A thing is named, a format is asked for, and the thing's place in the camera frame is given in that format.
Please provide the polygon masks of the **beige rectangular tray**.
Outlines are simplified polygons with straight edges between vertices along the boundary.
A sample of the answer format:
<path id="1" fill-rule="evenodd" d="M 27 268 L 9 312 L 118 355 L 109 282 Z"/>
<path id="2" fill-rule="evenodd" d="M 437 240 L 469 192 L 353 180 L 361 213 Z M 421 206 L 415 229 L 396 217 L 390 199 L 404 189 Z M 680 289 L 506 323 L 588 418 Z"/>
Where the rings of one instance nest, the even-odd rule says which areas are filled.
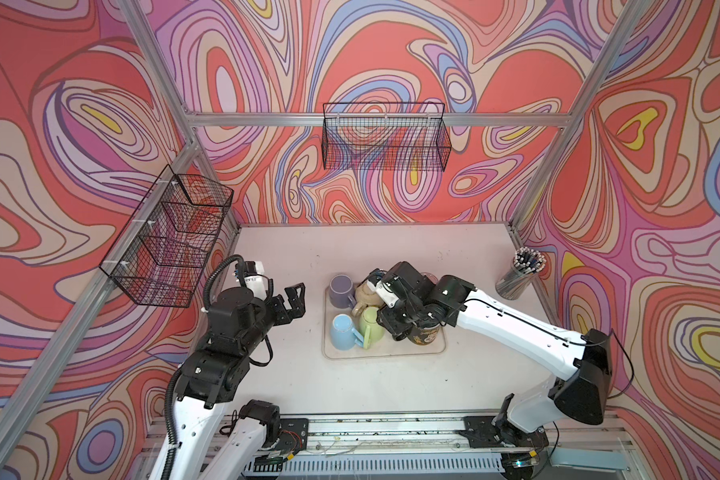
<path id="1" fill-rule="evenodd" d="M 333 320 L 336 316 L 347 316 L 353 324 L 353 329 L 358 330 L 358 320 L 351 315 L 351 309 L 340 309 L 330 301 L 330 289 L 325 288 L 324 292 L 324 322 L 322 338 L 322 354 L 325 358 L 334 361 L 359 360 L 361 358 L 387 358 L 415 355 L 439 355 L 447 349 L 447 341 L 443 333 L 440 333 L 432 343 L 419 345 L 408 339 L 395 341 L 389 333 L 373 343 L 368 349 L 358 344 L 360 339 L 352 332 L 334 333 Z M 332 339 L 336 337 L 339 341 L 343 339 L 352 340 L 352 348 L 347 350 L 337 349 Z"/>

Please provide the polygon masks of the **purple ceramic mug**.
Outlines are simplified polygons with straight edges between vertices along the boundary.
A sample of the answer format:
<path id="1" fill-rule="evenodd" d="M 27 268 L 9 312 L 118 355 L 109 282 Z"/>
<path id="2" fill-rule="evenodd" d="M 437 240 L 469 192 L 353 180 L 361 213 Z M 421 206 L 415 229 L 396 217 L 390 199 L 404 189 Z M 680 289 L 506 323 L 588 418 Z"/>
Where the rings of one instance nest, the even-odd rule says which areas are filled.
<path id="1" fill-rule="evenodd" d="M 329 301 L 333 307 L 352 309 L 356 305 L 355 285 L 352 279 L 343 273 L 335 275 L 329 282 Z"/>

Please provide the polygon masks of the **light blue ceramic mug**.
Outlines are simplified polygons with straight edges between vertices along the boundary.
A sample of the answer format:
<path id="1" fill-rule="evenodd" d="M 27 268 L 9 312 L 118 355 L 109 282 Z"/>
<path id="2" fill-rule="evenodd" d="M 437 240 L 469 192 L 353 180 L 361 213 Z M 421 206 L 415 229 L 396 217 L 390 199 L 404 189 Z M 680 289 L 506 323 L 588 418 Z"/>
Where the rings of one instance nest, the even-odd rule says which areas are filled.
<path id="1" fill-rule="evenodd" d="M 348 314 L 338 314 L 332 319 L 329 335 L 331 344 L 339 351 L 365 347 L 364 336 L 355 327 L 353 319 Z"/>

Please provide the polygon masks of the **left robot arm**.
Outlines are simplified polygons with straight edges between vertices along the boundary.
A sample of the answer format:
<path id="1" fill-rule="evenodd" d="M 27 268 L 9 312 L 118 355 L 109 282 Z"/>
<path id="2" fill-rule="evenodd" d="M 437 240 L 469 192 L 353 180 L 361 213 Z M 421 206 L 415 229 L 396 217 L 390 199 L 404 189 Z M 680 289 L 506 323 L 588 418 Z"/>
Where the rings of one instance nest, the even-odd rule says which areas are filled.
<path id="1" fill-rule="evenodd" d="M 202 292 L 207 330 L 167 385 L 166 436 L 151 478 L 237 479 L 249 464 L 280 467 L 306 448 L 306 422 L 283 422 L 277 405 L 252 399 L 230 422 L 221 449 L 207 456 L 245 376 L 265 365 L 254 351 L 271 345 L 274 327 L 305 315 L 305 293 L 297 283 L 276 294 L 262 264 L 240 255 L 212 271 Z"/>

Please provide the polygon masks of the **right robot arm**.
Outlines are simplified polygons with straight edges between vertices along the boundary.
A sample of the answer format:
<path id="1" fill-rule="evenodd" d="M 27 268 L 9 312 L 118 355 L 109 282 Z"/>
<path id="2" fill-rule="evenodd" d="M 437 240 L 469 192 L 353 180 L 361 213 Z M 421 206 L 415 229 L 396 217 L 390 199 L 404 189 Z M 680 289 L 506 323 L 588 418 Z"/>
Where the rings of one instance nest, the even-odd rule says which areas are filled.
<path id="1" fill-rule="evenodd" d="M 378 322 L 396 341 L 413 328 L 448 325 L 495 340 L 543 366 L 549 377 L 526 393 L 508 394 L 493 427 L 520 437 L 562 418 L 603 422 L 612 377 L 611 338 L 591 329 L 555 327 L 516 310 L 453 275 L 437 282 L 400 261 L 366 279 L 384 305 Z"/>

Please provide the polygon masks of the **black patterned mug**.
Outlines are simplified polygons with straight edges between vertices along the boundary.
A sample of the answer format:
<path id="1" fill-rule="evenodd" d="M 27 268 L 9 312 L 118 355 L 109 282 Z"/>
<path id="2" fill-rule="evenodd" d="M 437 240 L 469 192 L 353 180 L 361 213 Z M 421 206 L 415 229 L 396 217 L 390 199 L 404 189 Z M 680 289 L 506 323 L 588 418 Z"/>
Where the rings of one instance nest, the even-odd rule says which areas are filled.
<path id="1" fill-rule="evenodd" d="M 433 343 L 441 331 L 441 325 L 419 327 L 413 325 L 407 335 L 407 339 L 415 345 L 425 346 Z"/>

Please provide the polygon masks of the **light green ceramic mug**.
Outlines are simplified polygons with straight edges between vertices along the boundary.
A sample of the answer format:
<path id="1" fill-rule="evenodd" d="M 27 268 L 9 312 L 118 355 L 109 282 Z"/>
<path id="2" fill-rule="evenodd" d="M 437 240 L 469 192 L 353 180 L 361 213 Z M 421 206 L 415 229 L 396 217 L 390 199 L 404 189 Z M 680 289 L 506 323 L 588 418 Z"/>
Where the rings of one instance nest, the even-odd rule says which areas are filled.
<path id="1" fill-rule="evenodd" d="M 370 349 L 386 333 L 384 327 L 378 323 L 378 312 L 378 307 L 369 306 L 363 310 L 360 316 L 358 330 L 361 334 L 364 349 Z"/>

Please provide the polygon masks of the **cream speckled round mug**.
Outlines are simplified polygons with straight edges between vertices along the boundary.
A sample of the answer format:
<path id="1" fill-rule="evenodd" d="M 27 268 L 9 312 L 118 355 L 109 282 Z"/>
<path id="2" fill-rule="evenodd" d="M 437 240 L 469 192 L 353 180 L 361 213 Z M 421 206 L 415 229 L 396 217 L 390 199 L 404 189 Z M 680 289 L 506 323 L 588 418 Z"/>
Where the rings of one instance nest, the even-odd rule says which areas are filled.
<path id="1" fill-rule="evenodd" d="M 369 280 L 360 282 L 354 292 L 355 305 L 352 315 L 359 318 L 368 307 L 383 307 L 384 300 L 376 293 L 375 285 Z"/>

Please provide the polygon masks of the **metal cup of pens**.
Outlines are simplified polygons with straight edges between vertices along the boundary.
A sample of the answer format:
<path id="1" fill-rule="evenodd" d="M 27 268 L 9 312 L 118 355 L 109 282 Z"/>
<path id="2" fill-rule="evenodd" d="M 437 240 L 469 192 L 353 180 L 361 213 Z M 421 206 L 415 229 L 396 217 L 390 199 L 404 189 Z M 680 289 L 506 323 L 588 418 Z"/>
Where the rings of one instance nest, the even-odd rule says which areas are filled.
<path id="1" fill-rule="evenodd" d="M 496 283 L 496 292 L 507 300 L 518 299 L 545 267 L 546 257 L 541 251 L 529 247 L 517 249 L 509 270 Z"/>

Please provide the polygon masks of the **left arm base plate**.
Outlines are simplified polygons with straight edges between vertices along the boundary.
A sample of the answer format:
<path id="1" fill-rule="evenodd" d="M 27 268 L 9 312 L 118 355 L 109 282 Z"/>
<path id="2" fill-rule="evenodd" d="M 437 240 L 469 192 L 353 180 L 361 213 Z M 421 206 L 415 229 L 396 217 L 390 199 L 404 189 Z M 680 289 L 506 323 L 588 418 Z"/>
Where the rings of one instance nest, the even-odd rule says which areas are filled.
<path id="1" fill-rule="evenodd" d="M 285 418 L 275 439 L 266 444 L 265 451 L 277 456 L 296 455 L 308 446 L 309 420 L 306 417 Z"/>

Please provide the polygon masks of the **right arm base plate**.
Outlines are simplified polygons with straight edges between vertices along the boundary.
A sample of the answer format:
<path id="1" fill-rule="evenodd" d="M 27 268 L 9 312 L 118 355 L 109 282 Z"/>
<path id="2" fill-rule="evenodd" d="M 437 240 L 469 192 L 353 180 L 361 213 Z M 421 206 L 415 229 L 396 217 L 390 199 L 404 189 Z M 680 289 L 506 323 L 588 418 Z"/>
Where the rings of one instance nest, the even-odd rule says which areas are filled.
<path id="1" fill-rule="evenodd" d="M 519 448 L 541 450 L 549 446 L 545 430 L 540 427 L 525 433 L 507 421 L 494 424 L 493 416 L 466 416 L 464 428 L 456 433 L 464 437 L 471 448 Z"/>

